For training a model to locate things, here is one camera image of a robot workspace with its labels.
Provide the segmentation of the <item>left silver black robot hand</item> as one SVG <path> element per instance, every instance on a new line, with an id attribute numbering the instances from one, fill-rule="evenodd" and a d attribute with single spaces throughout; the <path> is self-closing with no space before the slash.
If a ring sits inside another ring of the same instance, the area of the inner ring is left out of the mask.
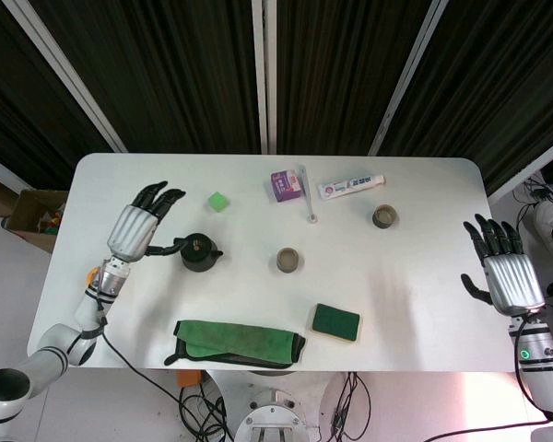
<path id="1" fill-rule="evenodd" d="M 185 238 L 175 238 L 167 247 L 151 246 L 150 242 L 170 209 L 185 195 L 181 189 L 169 189 L 165 180 L 143 188 L 119 215 L 107 245 L 111 254 L 123 262 L 137 262 L 144 256 L 167 256 L 186 246 Z"/>

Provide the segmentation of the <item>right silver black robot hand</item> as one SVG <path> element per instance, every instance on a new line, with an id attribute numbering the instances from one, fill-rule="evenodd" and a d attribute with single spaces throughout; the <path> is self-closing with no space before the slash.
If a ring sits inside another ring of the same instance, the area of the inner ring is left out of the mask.
<path id="1" fill-rule="evenodd" d="M 475 215 L 474 225 L 465 221 L 474 250 L 486 277 L 488 288 L 478 288 L 471 277 L 460 275 L 465 291 L 499 314 L 519 317 L 537 313 L 545 306 L 535 267 L 524 253 L 520 234 L 509 223 L 498 223 Z"/>

